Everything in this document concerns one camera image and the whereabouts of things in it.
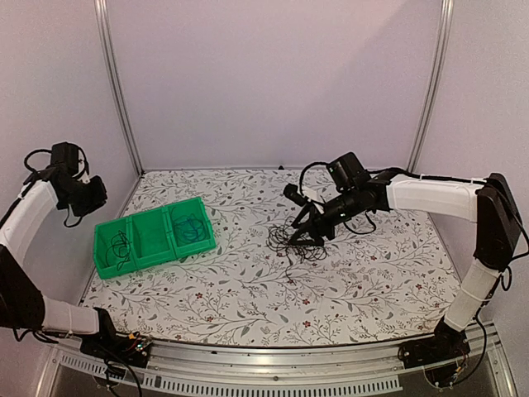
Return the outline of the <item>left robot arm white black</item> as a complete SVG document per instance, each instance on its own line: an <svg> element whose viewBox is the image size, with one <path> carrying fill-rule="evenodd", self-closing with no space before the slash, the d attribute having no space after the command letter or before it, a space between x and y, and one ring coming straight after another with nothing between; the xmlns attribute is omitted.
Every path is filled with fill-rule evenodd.
<svg viewBox="0 0 529 397"><path fill-rule="evenodd" d="M23 270L26 253L41 224L54 210L82 221L107 202L99 176L90 176L83 149L69 142L45 150L50 163L32 167L21 192L1 219L1 325L11 330L89 335L92 347L106 359L117 358L122 340L101 327L96 309L75 306L44 296Z"/></svg>

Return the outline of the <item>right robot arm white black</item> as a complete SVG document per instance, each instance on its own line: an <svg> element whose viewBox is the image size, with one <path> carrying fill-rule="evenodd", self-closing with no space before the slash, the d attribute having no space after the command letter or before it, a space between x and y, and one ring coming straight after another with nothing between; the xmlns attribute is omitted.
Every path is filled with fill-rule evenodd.
<svg viewBox="0 0 529 397"><path fill-rule="evenodd" d="M336 226L367 212L422 211L475 223L472 264L438 334L427 343L431 358L444 361L460 345L457 332L467 328L496 288L509 289L511 264L520 257L518 241L528 237L506 178L498 173L484 179L418 175L398 167L367 170L352 152L323 167L335 184L335 198L322 202L302 181L284 188L284 196L302 209L292 223L289 246L323 246L335 238Z"/></svg>

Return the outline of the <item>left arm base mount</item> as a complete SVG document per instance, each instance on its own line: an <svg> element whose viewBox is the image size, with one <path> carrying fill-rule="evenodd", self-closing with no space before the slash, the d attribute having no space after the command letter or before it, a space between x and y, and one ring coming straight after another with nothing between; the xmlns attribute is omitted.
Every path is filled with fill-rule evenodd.
<svg viewBox="0 0 529 397"><path fill-rule="evenodd" d="M98 331L81 337L80 351L87 356L146 368L150 358L152 339L139 332L119 333L106 309L98 313Z"/></svg>

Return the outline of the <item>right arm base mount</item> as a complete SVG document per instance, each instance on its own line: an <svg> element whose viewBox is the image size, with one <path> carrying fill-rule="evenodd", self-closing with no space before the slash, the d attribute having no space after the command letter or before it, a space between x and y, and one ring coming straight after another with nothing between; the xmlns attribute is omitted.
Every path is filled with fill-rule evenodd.
<svg viewBox="0 0 529 397"><path fill-rule="evenodd" d="M465 331L456 331L443 318L432 336L403 342L398 347L398 359L406 369L436 364L426 370L425 377L437 388L452 386L458 380L469 353Z"/></svg>

